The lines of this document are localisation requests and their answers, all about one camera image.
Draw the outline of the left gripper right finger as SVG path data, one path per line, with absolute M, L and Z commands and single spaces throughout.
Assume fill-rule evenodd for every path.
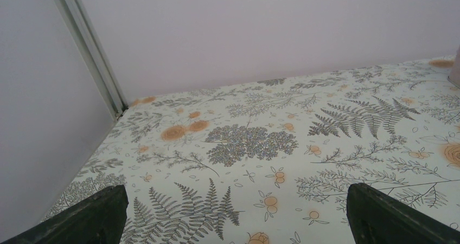
M 459 231 L 364 183 L 347 193 L 355 243 L 459 243 Z

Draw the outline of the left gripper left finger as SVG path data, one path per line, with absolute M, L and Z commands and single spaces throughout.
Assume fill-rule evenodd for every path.
M 106 187 L 4 243 L 120 243 L 128 204 L 124 185 Z

